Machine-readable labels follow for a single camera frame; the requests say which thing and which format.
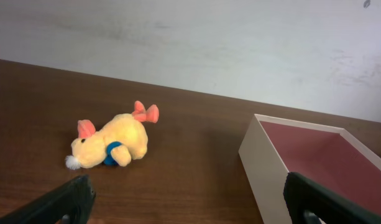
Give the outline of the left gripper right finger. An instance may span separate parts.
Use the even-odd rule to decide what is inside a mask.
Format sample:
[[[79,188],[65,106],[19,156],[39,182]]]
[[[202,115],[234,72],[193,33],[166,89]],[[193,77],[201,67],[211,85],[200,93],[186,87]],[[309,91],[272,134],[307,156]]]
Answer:
[[[293,224],[381,224],[380,215],[297,172],[287,174],[283,196]]]

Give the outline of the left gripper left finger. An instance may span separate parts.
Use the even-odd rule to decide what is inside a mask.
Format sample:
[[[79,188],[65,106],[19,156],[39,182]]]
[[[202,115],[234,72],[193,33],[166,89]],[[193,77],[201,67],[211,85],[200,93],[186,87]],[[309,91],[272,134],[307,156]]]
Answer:
[[[87,224],[96,198],[88,175],[79,175],[0,218],[9,223]]]

